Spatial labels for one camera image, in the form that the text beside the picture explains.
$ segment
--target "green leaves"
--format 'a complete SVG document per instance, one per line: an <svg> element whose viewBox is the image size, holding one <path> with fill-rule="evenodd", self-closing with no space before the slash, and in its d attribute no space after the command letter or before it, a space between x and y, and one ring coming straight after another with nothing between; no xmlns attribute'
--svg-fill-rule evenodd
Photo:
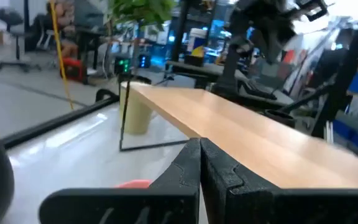
<svg viewBox="0 0 358 224"><path fill-rule="evenodd" d="M155 24L163 30L163 23L170 20L174 0L109 0L109 8L116 23L136 21Z"/></svg>

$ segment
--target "wooden board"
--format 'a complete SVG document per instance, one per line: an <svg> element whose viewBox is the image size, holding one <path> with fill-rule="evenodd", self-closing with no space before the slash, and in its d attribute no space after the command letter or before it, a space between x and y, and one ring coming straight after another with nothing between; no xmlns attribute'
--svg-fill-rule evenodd
<svg viewBox="0 0 358 224"><path fill-rule="evenodd" d="M205 137L281 188L358 188L358 157L204 90L131 86L189 137Z"/></svg>

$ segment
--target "wooden plank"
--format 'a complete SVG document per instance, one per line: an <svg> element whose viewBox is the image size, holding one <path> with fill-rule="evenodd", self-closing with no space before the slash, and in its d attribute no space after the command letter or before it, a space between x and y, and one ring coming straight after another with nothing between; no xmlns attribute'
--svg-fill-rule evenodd
<svg viewBox="0 0 358 224"><path fill-rule="evenodd" d="M281 188L358 188L358 157L204 90L132 86L189 137L205 137Z"/></svg>

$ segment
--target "yellow pole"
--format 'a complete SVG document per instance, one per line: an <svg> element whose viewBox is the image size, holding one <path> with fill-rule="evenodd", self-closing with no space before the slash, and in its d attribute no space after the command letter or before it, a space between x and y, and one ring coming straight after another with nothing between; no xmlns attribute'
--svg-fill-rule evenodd
<svg viewBox="0 0 358 224"><path fill-rule="evenodd" d="M55 12L55 1L49 0L49 3L50 3L50 11L52 12L53 31L55 32L57 55L59 57L60 70L62 71L63 85L65 87L65 92L66 92L68 101L70 102L70 108L71 108L71 110L74 110L73 101L71 100L70 91L68 89L68 84L67 84L67 79L66 79L66 71L65 71L64 64L63 64L62 48L60 47L60 37L59 37L59 31L57 28L57 18L56 18L56 12Z"/></svg>

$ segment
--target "potted plant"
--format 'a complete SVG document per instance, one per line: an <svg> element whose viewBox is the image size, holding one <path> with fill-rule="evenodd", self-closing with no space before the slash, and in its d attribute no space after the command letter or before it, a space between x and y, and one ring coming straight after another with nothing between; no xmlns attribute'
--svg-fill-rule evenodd
<svg viewBox="0 0 358 224"><path fill-rule="evenodd" d="M163 31L163 23L171 19L174 5L174 0L109 0L109 17L113 23L133 22L137 27L132 56L133 75L137 75L140 30L154 25Z"/></svg>

